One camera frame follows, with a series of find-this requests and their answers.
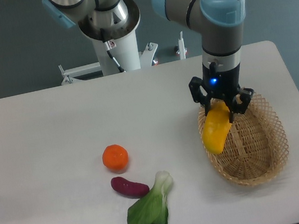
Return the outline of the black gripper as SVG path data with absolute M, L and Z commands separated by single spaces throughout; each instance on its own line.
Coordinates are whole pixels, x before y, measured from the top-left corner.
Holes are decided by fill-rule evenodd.
M 202 66 L 202 79 L 193 77 L 188 86 L 195 103 L 199 103 L 205 110 L 205 116 L 211 109 L 211 99 L 219 99 L 225 101 L 229 109 L 229 122 L 234 121 L 234 115 L 244 114 L 254 95 L 251 88 L 241 88 L 239 85 L 240 65 L 232 70 L 222 71 L 216 70 L 211 74 L 209 68 Z

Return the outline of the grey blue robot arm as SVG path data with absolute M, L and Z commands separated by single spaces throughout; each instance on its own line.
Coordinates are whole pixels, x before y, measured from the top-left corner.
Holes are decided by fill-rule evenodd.
M 253 89 L 239 85 L 245 0 L 151 0 L 154 11 L 201 35 L 202 77 L 189 83 L 192 98 L 206 111 L 222 100 L 229 117 L 244 114 Z M 140 11 L 133 0 L 43 0 L 62 26 L 77 25 L 94 45 L 104 75 L 142 67 L 135 30 Z

